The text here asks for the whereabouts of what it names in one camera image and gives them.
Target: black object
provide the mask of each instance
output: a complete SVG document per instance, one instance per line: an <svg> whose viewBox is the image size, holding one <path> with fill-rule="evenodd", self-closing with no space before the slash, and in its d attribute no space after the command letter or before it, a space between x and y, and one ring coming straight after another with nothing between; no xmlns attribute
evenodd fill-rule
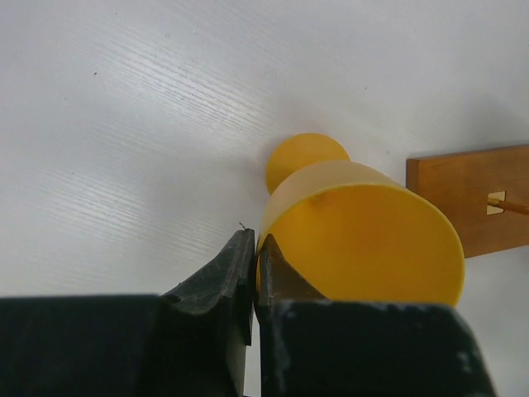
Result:
<svg viewBox="0 0 529 397"><path fill-rule="evenodd" d="M495 396L442 305L334 303L236 232L165 295L0 299L0 395L241 397L252 300L263 397Z"/></svg>

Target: wooden stick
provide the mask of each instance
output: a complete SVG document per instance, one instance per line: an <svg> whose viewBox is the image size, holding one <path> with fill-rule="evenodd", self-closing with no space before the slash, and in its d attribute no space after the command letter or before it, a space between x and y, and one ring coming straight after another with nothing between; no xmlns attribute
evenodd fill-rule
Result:
<svg viewBox="0 0 529 397"><path fill-rule="evenodd" d="M529 206L522 204L509 203L508 201L498 200L497 198L489 198L488 205L511 211L512 213L521 213L522 215L529 215Z"/></svg>

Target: brown wooden block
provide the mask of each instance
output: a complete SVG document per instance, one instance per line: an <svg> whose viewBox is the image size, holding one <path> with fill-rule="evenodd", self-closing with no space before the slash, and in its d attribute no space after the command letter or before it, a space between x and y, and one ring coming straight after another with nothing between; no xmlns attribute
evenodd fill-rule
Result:
<svg viewBox="0 0 529 397"><path fill-rule="evenodd" d="M450 219L467 258L529 244L529 216L487 214L495 192L529 204L529 145L408 159L406 185Z"/></svg>

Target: yellow cup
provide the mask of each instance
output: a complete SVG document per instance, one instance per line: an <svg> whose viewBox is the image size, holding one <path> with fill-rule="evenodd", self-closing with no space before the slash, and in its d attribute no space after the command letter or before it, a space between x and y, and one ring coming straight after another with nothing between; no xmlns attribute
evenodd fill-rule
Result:
<svg viewBox="0 0 529 397"><path fill-rule="evenodd" d="M457 304L465 258L450 221L350 161L330 137L286 140L270 157L266 182L258 251L272 234L288 263L327 298Z"/></svg>

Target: wooden block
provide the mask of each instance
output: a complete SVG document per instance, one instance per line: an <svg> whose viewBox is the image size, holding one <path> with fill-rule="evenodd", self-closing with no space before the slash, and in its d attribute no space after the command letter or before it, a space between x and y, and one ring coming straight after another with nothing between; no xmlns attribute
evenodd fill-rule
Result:
<svg viewBox="0 0 529 397"><path fill-rule="evenodd" d="M529 216L487 214L491 193L529 204L529 145L408 159L406 185L450 219L467 258L529 244Z"/></svg>

